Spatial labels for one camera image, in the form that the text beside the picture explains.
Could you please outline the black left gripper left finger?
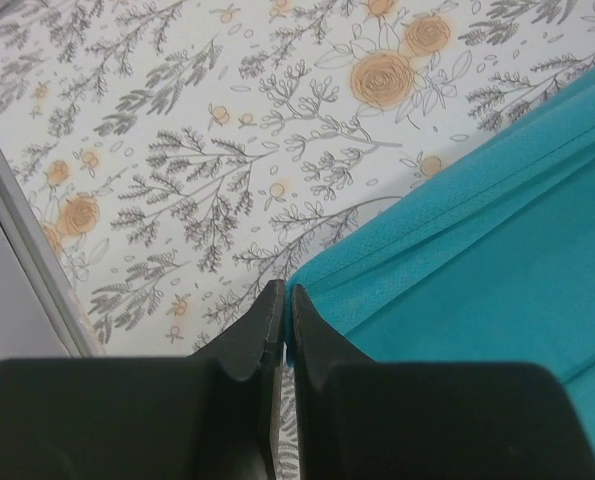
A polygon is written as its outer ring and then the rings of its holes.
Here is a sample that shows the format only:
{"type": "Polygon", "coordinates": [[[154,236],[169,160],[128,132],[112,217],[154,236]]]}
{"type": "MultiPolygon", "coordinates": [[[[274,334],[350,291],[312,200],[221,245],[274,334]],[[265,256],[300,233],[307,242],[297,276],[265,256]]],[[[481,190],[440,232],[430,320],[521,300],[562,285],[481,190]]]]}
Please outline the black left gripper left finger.
{"type": "Polygon", "coordinates": [[[272,479],[285,285],[188,357],[0,362],[0,479],[272,479]]]}

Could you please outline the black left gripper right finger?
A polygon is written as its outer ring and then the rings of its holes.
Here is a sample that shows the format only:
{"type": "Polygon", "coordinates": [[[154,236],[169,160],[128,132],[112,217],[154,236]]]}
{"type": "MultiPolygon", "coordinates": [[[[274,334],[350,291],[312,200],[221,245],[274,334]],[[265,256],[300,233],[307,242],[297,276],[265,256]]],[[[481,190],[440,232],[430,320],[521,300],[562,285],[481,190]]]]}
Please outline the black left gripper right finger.
{"type": "Polygon", "coordinates": [[[517,362],[379,363],[291,292],[305,479],[595,479],[563,387],[517,362]]]}

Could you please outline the teal t shirt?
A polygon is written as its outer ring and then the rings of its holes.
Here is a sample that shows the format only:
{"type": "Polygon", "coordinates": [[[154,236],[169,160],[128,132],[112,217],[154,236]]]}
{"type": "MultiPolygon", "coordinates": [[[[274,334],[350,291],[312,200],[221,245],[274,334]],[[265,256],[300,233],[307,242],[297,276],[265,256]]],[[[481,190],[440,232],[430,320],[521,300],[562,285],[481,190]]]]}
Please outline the teal t shirt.
{"type": "Polygon", "coordinates": [[[292,278],[382,361],[527,361],[595,415],[595,67],[292,278]]]}

